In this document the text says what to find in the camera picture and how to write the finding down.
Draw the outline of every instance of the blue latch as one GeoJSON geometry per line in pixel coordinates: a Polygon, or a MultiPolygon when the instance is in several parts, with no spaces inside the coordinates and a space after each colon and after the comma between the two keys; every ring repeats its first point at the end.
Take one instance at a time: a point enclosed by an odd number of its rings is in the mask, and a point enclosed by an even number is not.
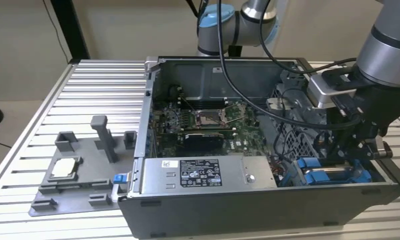
{"type": "Polygon", "coordinates": [[[320,168],[321,164],[316,157],[300,157],[297,160],[299,167],[303,168],[320,168]]]}
{"type": "Polygon", "coordinates": [[[311,171],[305,175],[305,181],[309,185],[319,185],[331,181],[324,171],[311,171]]]}
{"type": "Polygon", "coordinates": [[[116,174],[113,176],[113,184],[125,184],[128,183],[128,174],[123,173],[123,174],[116,174]]]}

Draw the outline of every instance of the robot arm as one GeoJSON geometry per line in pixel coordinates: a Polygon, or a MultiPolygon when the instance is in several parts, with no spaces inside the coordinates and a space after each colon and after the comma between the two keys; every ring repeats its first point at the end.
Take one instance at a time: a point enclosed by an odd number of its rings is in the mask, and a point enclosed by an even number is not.
{"type": "MultiPolygon", "coordinates": [[[[260,19],[267,6],[265,0],[248,0],[240,11],[235,11],[232,5],[221,5],[223,16],[223,40],[224,51],[227,52],[229,45],[257,46],[260,45],[259,31],[260,19]]],[[[265,9],[263,17],[261,33],[265,41],[271,42],[277,32],[276,18],[276,1],[272,0],[265,9]]],[[[217,39],[217,6],[209,5],[204,13],[199,16],[199,41],[197,55],[217,56],[219,55],[219,39],[217,39]]]]}

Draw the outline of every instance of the metal extrusion table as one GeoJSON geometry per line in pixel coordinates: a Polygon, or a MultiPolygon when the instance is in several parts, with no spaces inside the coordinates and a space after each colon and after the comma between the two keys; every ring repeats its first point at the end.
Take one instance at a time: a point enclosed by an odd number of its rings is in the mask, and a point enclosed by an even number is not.
{"type": "MultiPolygon", "coordinates": [[[[311,62],[313,67],[328,62],[311,62]]],[[[43,181],[61,131],[77,138],[96,137],[92,115],[108,116],[112,134],[137,130],[145,73],[143,61],[83,60],[67,67],[28,127],[0,165],[0,240],[95,239],[131,240],[120,210],[31,217],[28,210],[43,181]]],[[[400,119],[385,141],[400,168],[400,119]]],[[[243,234],[196,236],[191,239],[400,239],[400,197],[368,208],[347,225],[243,234]]]]}

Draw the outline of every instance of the gray metal chassis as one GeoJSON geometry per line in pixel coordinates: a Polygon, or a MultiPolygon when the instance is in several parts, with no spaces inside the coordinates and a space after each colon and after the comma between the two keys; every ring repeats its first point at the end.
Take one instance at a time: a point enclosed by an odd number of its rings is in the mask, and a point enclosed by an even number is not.
{"type": "MultiPolygon", "coordinates": [[[[95,114],[112,116],[115,135],[136,130],[144,95],[144,61],[83,60],[69,65],[0,165],[1,239],[135,239],[120,210],[31,217],[28,210],[44,178],[60,131],[79,138],[97,137],[89,129],[95,114]]],[[[311,62],[320,67],[328,62],[311,62]]],[[[384,140],[400,168],[400,118],[384,140]]],[[[369,207],[344,226],[231,233],[193,239],[400,240],[400,197],[388,205],[369,207]]]]}
{"type": "MultiPolygon", "coordinates": [[[[228,99],[236,98],[223,79],[219,71],[220,63],[216,59],[187,57],[160,60],[160,69],[151,72],[147,80],[147,91],[152,94],[144,97],[143,109],[147,111],[141,113],[139,126],[133,184],[127,197],[119,201],[135,237],[149,239],[344,225],[368,207],[388,204],[400,196],[400,180],[395,178],[391,180],[387,177],[387,175],[400,175],[397,168],[387,173],[380,170],[385,175],[384,182],[252,189],[245,189],[244,186],[249,184],[240,182],[240,188],[228,189],[228,182],[236,181],[233,177],[239,174],[239,168],[243,169],[243,166],[236,164],[237,156],[215,157],[223,163],[227,158],[232,158],[233,161],[233,165],[220,167],[223,170],[231,169],[221,174],[223,186],[180,187],[169,191],[168,185],[180,186],[179,175],[147,181],[164,174],[160,168],[151,168],[151,165],[147,165],[152,161],[161,163],[164,158],[145,159],[143,153],[147,152],[144,146],[151,134],[148,110],[152,108],[153,98],[168,89],[167,84],[181,85],[188,99],[209,100],[227,96],[228,99]],[[147,188],[151,188],[151,185],[161,190],[148,192],[147,188]]],[[[255,59],[228,62],[228,71],[233,73],[236,86],[248,84],[244,88],[240,86],[244,94],[252,99],[267,96],[280,80],[281,69],[255,59]]],[[[165,159],[179,161],[208,158],[165,159]]]]}

